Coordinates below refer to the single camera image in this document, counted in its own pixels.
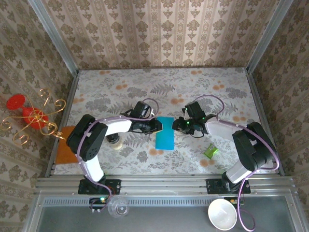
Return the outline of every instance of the patterned wallpaper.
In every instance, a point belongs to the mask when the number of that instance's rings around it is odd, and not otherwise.
[[[6,101],[16,93],[28,94],[34,106],[43,101],[37,92],[49,87],[54,101],[66,99],[72,76],[33,9],[24,0],[0,0],[0,120],[21,115],[8,111]],[[59,122],[61,115],[51,117]],[[0,231],[20,231],[25,221],[35,181],[46,170],[53,145],[52,137],[42,138],[27,129],[30,141],[15,145],[12,137],[24,122],[10,120],[12,129],[0,130]]]
[[[294,0],[253,76],[309,218],[309,1]]]
[[[279,0],[42,0],[81,70],[245,67]]]

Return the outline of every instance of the clear plastic cup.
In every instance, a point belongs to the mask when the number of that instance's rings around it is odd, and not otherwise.
[[[108,203],[108,212],[114,218],[121,218],[128,214],[129,203],[125,197],[113,196]]]

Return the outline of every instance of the white bowl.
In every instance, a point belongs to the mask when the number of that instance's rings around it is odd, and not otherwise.
[[[222,231],[232,229],[237,222],[236,209],[224,199],[214,200],[209,205],[208,216],[212,224]]]

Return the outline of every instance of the floral tablecloth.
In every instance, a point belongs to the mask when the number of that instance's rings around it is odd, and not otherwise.
[[[76,125],[84,114],[96,118],[119,115],[145,98],[159,102],[159,116],[178,118],[182,108],[202,94],[214,94],[224,101],[222,119],[240,124],[259,121],[243,68],[182,68],[81,71],[67,125]],[[221,109],[216,99],[198,101],[206,114]],[[120,150],[104,141],[99,151],[106,174],[221,174],[238,161],[234,143],[217,136],[196,139],[175,131],[173,151],[156,150],[155,134],[120,136]],[[203,155],[210,143],[219,148],[211,160]],[[59,164],[54,174],[82,171],[78,164]]]

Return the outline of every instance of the green object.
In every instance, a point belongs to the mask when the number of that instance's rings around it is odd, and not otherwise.
[[[213,144],[210,144],[207,150],[204,152],[204,155],[211,159],[217,151],[219,151],[219,149],[216,148]]]

